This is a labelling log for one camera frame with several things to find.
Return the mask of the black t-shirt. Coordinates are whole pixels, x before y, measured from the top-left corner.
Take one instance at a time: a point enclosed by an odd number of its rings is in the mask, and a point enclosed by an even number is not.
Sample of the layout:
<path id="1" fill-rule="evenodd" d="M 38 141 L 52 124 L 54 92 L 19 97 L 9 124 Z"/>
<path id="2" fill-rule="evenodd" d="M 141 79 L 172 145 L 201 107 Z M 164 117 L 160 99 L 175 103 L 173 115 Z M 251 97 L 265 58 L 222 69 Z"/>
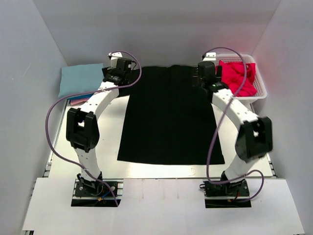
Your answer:
<path id="1" fill-rule="evenodd" d="M 153 165 L 224 164 L 213 107 L 191 66 L 144 67 L 130 75 L 118 160 Z"/>

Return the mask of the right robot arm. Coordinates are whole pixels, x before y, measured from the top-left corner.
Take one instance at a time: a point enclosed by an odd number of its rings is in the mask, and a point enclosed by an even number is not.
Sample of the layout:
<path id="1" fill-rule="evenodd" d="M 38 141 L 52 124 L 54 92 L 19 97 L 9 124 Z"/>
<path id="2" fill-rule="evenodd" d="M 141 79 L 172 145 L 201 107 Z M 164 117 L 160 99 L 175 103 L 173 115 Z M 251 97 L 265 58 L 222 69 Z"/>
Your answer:
<path id="1" fill-rule="evenodd" d="M 273 149 L 272 122 L 268 117 L 260 117 L 247 109 L 222 82 L 222 70 L 212 61 L 198 63 L 198 84 L 203 88 L 209 102 L 222 111 L 216 126 L 220 129 L 225 117 L 236 127 L 236 155 L 229 167 L 222 173 L 220 180 L 207 181 L 211 185 L 221 185 L 226 195 L 233 195 L 239 188 L 238 182 L 252 173 L 252 167 Z"/>

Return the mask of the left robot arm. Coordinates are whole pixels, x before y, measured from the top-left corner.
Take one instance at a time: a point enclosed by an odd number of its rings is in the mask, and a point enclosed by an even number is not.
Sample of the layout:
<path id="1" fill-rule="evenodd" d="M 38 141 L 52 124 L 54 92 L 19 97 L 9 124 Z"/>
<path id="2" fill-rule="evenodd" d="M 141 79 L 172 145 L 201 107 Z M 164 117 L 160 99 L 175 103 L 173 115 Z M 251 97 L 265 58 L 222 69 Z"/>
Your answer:
<path id="1" fill-rule="evenodd" d="M 109 54 L 111 65 L 103 68 L 104 79 L 97 92 L 86 103 L 67 112 L 66 140 L 75 150 L 81 173 L 79 181 L 87 184 L 92 195 L 103 191 L 102 172 L 98 166 L 95 148 L 100 140 L 98 118 L 107 106 L 119 96 L 119 88 L 129 85 L 133 60 L 121 52 Z"/>

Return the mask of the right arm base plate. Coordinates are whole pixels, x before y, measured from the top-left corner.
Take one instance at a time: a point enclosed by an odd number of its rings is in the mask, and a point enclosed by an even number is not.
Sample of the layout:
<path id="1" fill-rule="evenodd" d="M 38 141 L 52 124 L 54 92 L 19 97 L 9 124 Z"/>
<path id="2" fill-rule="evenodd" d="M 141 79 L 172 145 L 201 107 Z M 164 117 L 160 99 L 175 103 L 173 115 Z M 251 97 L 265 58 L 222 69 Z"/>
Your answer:
<path id="1" fill-rule="evenodd" d="M 250 193 L 246 180 L 222 185 L 214 185 L 208 181 L 203 181 L 199 188 L 204 192 L 206 209 L 251 208 Z"/>

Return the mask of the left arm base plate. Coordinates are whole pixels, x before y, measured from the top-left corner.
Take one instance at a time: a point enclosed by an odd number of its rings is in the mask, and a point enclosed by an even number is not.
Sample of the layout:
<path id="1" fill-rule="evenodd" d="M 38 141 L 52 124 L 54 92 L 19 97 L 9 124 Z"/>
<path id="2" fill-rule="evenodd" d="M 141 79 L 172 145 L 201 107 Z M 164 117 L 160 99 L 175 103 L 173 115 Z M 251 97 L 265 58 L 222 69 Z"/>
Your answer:
<path id="1" fill-rule="evenodd" d="M 123 194 L 123 180 L 108 180 L 107 184 L 113 191 L 117 203 L 120 204 Z M 116 201 L 106 185 L 93 189 L 85 186 L 79 180 L 75 181 L 71 200 L 72 207 L 117 207 Z"/>

